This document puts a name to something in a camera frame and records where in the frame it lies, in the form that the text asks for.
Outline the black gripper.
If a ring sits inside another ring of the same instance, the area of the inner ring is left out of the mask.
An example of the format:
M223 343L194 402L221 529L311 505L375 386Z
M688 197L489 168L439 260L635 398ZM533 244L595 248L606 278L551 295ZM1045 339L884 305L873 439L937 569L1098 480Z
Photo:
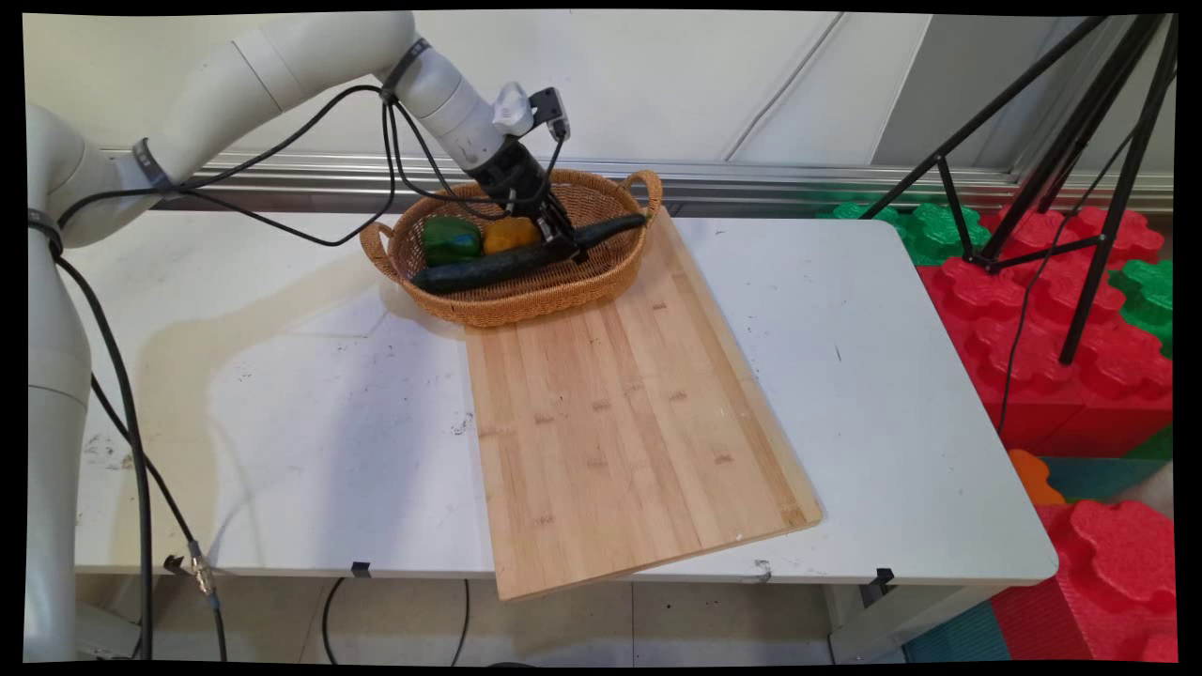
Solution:
M546 247L559 257L571 257L575 263L583 265L589 260L587 249L577 242L569 213L552 191L551 168L559 154L555 146L546 168L518 137L502 137L494 158L468 171L488 201L469 200L465 210L484 220L498 220L502 215L528 218L536 223Z

